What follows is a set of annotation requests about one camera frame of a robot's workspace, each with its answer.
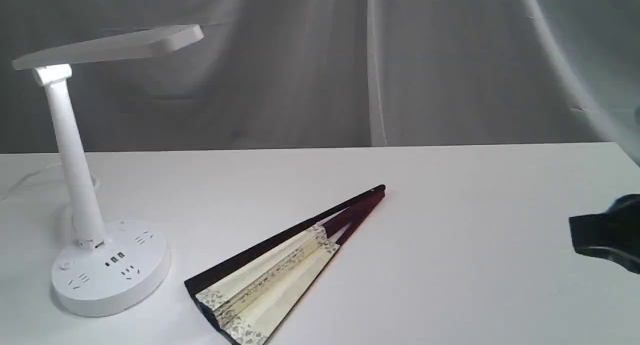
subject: white desk lamp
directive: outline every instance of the white desk lamp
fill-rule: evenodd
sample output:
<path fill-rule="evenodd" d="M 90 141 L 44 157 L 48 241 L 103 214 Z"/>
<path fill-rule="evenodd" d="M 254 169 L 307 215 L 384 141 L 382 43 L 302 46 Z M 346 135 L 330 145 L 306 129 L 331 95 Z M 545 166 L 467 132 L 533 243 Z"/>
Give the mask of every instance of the white desk lamp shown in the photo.
<path fill-rule="evenodd" d="M 163 234 L 148 222 L 103 223 L 67 90 L 69 65 L 162 56 L 202 38 L 196 24 L 167 26 L 44 49 L 13 61 L 14 69 L 33 69 L 51 110 L 77 237 L 55 260 L 52 283 L 71 313 L 108 316 L 134 306 L 165 279 L 171 256 Z"/>

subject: round lamp base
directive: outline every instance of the round lamp base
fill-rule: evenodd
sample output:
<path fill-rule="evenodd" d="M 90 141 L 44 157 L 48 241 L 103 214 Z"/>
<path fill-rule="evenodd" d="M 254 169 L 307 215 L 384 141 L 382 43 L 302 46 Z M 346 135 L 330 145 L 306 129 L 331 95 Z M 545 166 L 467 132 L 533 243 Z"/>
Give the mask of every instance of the round lamp base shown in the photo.
<path fill-rule="evenodd" d="M 58 255 L 52 282 L 71 313 L 109 316 L 151 295 L 169 272 L 167 240 L 152 224 L 119 220 L 105 224 L 108 241 L 97 249 L 71 245 Z"/>

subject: closed folding fan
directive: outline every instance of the closed folding fan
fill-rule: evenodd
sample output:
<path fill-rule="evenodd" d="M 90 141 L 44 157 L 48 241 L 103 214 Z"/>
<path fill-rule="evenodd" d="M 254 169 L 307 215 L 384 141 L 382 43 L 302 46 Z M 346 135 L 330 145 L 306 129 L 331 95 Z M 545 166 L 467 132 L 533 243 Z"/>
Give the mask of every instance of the closed folding fan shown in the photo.
<path fill-rule="evenodd" d="M 384 185 L 363 192 L 186 280 L 187 290 L 232 344 L 263 345 L 384 197 Z"/>

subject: white table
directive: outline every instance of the white table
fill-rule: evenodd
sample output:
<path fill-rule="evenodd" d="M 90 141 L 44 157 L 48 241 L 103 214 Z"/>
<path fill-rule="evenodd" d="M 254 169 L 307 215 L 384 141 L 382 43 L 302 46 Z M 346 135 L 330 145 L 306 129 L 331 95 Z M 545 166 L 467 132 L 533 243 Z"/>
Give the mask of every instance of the white table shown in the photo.
<path fill-rule="evenodd" d="M 58 172 L 0 202 L 0 343 L 214 345 L 183 281 L 368 190 L 387 196 L 274 345 L 601 345 L 638 340 L 640 276 L 579 256 L 567 218 L 640 192 L 611 143 L 94 153 L 106 220 L 158 222 L 173 252 L 151 297 L 82 318 L 52 300 L 69 240 Z M 58 161 L 0 155 L 0 189 Z"/>

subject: black object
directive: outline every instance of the black object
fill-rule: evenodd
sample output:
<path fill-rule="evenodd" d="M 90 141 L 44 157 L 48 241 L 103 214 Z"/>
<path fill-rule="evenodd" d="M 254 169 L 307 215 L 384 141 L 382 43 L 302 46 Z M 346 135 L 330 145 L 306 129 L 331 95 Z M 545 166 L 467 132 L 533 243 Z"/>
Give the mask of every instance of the black object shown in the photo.
<path fill-rule="evenodd" d="M 569 218 L 576 253 L 640 274 L 640 194 L 624 195 L 603 213 Z"/>

